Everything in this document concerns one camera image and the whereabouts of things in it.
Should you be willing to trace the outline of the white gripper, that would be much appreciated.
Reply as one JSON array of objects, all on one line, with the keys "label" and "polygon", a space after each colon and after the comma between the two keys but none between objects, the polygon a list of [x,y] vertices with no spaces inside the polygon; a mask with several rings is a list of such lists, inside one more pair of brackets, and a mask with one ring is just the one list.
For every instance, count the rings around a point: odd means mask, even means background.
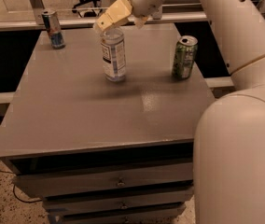
[{"label": "white gripper", "polygon": [[164,0],[117,0],[96,20],[93,29],[96,33],[103,33],[120,27],[129,21],[132,14],[135,16],[134,25],[141,29],[148,20],[147,16],[157,12],[163,2]]}]

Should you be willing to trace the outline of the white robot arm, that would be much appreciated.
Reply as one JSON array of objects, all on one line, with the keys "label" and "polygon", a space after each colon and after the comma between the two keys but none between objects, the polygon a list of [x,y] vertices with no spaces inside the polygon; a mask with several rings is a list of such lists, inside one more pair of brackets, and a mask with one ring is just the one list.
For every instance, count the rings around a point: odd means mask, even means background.
[{"label": "white robot arm", "polygon": [[265,19],[250,0],[200,0],[235,91],[198,123],[197,224],[265,224]]}]

